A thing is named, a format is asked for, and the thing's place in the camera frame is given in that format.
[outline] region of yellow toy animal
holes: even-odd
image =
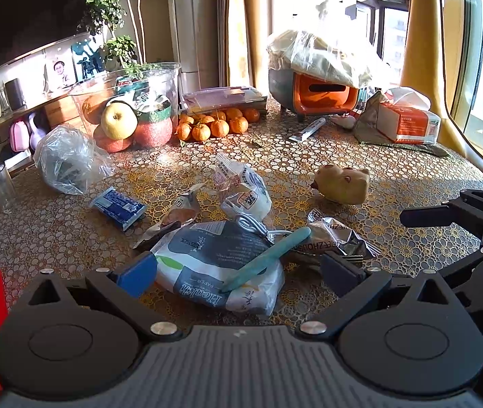
[[[311,187],[317,189],[328,200],[355,205],[366,200],[369,181],[368,169],[341,169],[329,164],[319,167]]]

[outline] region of teal stick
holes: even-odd
[[[295,232],[292,232],[289,236],[283,238],[278,243],[273,244],[272,247],[240,268],[237,275],[230,279],[230,281],[221,288],[221,292],[226,293],[227,291],[232,291],[238,287],[241,287],[248,280],[254,278],[262,270],[268,267],[272,262],[279,259],[281,255],[284,255],[290,249],[296,247],[304,239],[309,237],[310,233],[311,230],[309,227],[302,227]]]

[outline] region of lace tablecloth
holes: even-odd
[[[64,278],[77,277],[96,266],[115,268],[134,256],[130,249],[147,227],[158,221],[178,194],[203,182],[198,193],[199,220],[224,220],[212,174],[215,155],[250,164],[263,177],[276,210],[279,228],[294,230],[306,222],[308,211],[320,208],[379,247],[372,261],[393,272],[415,275],[420,269],[439,269],[479,247],[479,241],[460,227],[406,229],[399,221],[406,207],[437,205],[457,197],[461,189],[483,189],[483,174],[453,154],[437,158],[396,148],[362,146],[351,133],[327,122],[304,143],[288,140],[303,128],[291,113],[281,114],[269,102],[269,114],[252,124],[245,135],[229,135],[157,152],[113,155],[118,170],[94,185],[85,196],[67,196],[47,187],[37,170],[14,179],[19,196],[10,215],[0,212],[0,269],[8,305],[12,305],[39,269],[53,268]],[[368,200],[357,207],[339,206],[312,192],[313,173],[322,164],[370,169]],[[142,221],[126,233],[116,229],[88,203],[108,186],[149,205]],[[153,286],[141,301],[181,327],[203,324],[287,324],[294,326],[329,306],[335,295],[315,271],[286,266],[286,283],[269,319],[238,317],[193,304]]]

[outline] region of orange box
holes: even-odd
[[[432,112],[418,108],[381,103],[376,128],[392,142],[436,144],[440,118]]]

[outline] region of pink bag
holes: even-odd
[[[9,140],[14,152],[24,152],[30,147],[30,134],[24,121],[17,121],[9,127]]]

